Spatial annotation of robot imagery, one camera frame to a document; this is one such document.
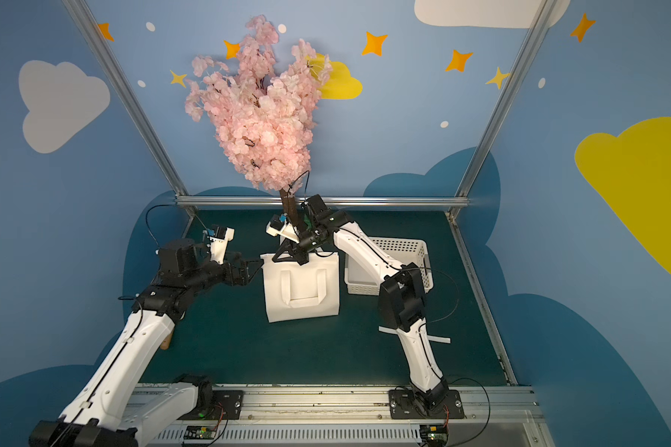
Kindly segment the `white insulated delivery bag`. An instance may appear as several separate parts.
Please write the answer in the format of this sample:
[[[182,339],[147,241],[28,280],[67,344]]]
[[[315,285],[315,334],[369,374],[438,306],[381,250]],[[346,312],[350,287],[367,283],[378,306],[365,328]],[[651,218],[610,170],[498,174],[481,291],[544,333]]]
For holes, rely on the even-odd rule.
[[[337,253],[310,253],[309,262],[274,262],[261,255],[265,306],[269,323],[337,316],[340,275]]]

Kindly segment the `white perforated plastic basket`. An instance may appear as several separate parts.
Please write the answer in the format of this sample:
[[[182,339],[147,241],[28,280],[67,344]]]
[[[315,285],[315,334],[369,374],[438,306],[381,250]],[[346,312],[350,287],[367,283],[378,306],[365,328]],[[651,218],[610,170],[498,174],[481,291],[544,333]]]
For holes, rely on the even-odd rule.
[[[346,253],[344,279],[348,293],[378,296],[386,276],[396,274],[408,266],[417,266],[425,292],[434,288],[434,279],[427,244],[424,240],[406,238],[363,238],[341,236],[335,239],[337,247]]]

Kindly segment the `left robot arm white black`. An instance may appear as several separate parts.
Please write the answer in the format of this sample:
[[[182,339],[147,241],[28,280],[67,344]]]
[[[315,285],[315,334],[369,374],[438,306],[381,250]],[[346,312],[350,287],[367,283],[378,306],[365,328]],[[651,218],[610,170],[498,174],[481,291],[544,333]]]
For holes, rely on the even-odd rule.
[[[184,374],[136,415],[124,415],[145,369],[196,298],[218,284],[246,286],[263,266],[262,259],[228,256],[229,240],[209,238],[201,246],[182,238],[158,250],[157,280],[135,296],[117,342],[58,419],[37,424],[29,445],[145,446],[180,417],[209,410],[210,380]]]

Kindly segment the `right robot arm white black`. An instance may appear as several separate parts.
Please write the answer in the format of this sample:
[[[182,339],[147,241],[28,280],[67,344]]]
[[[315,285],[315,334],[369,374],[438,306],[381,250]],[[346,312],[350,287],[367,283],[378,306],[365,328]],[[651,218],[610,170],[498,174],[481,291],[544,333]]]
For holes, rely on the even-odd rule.
[[[284,237],[275,261],[303,266],[322,245],[331,243],[359,264],[378,285],[378,312],[398,335],[415,402],[423,413],[438,408],[449,386],[428,338],[427,294],[420,267],[387,254],[348,212],[327,207],[319,195],[298,205],[292,194],[283,191],[281,204],[284,214],[273,217],[267,226],[268,234]]]

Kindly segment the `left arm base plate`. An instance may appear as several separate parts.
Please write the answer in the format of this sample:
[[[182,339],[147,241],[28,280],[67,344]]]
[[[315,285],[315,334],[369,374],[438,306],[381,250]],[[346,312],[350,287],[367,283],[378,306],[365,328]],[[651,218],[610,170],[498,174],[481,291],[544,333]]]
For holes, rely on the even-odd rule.
[[[189,413],[178,417],[184,421],[239,420],[243,409],[244,392],[231,389],[213,389],[208,403],[199,403]]]

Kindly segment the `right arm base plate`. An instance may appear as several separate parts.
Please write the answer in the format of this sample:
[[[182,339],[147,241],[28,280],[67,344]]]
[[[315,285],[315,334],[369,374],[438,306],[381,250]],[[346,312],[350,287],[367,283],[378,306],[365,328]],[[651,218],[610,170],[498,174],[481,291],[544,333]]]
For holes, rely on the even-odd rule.
[[[434,406],[419,398],[412,389],[395,387],[388,390],[388,405],[392,419],[464,419],[464,404],[460,393],[450,389],[444,400]]]

